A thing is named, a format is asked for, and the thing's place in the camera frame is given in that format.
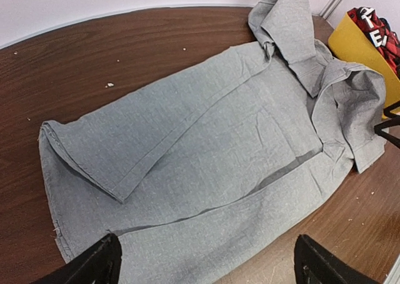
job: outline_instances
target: red and black fabric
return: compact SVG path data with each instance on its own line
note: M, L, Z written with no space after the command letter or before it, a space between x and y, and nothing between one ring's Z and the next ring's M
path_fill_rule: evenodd
M375 10L367 7L354 8L347 14L400 78L400 43L386 19L378 18Z

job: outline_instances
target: dark wood tabletop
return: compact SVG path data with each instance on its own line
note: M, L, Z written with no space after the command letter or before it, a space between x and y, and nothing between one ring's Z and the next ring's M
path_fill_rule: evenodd
M136 11L0 50L1 283L29 283L64 264L41 174L41 123L75 120L230 46L254 41L246 24L249 10ZM330 25L314 18L314 28L326 43ZM293 248L300 233L383 282L400 253L399 158L400 150L387 145L374 166L361 175L352 172L320 209L218 283L294 283Z

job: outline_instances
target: wrinkled fabric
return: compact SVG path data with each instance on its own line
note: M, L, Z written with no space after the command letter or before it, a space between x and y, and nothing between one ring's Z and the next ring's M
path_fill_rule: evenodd
M383 77L314 40L308 0L262 0L249 26L258 42L43 123L66 261L111 231L120 283L212 283L382 155Z

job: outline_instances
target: brown wooden surface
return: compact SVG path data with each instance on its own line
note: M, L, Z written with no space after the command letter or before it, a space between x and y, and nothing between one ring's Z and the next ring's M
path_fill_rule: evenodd
M248 12L152 9L69 26L0 50L1 283L27 283L64 264L44 192L40 124L67 123L232 45L253 41ZM332 29L321 18L314 18L314 25L316 37L326 43ZM108 82L115 86L105 88ZM400 253L399 155L387 145L372 168L351 173L322 208L219 284L294 283L293 246L300 233L383 281Z

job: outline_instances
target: gray garment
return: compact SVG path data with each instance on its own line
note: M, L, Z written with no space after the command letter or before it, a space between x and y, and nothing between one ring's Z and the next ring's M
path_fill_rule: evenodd
M262 0L258 42L39 137L66 261L115 232L121 283L212 283L384 151L383 77L314 40L308 0Z

